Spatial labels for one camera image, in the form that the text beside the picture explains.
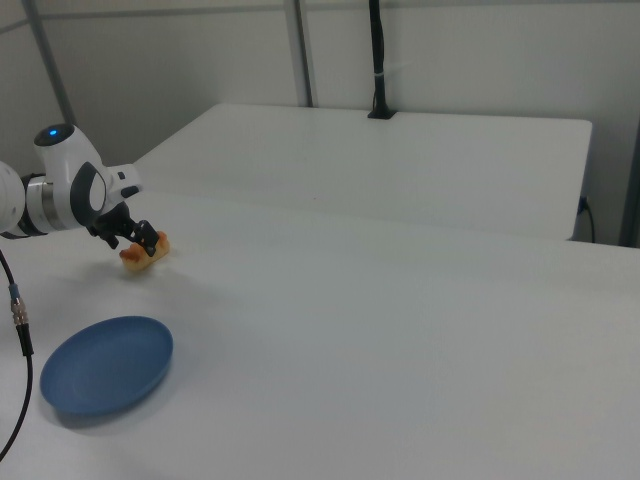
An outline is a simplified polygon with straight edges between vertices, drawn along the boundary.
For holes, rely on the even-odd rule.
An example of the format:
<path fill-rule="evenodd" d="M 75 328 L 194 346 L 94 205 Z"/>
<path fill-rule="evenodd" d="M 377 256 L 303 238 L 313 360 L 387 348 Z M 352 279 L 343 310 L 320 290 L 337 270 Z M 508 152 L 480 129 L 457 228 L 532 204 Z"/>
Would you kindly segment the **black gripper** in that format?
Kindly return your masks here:
<path fill-rule="evenodd" d="M 148 257 L 156 253 L 159 234 L 146 220 L 136 223 L 125 202 L 118 203 L 109 212 L 100 215 L 89 227 L 89 233 L 104 240 L 111 249 L 119 245 L 118 237 L 133 240 Z"/>

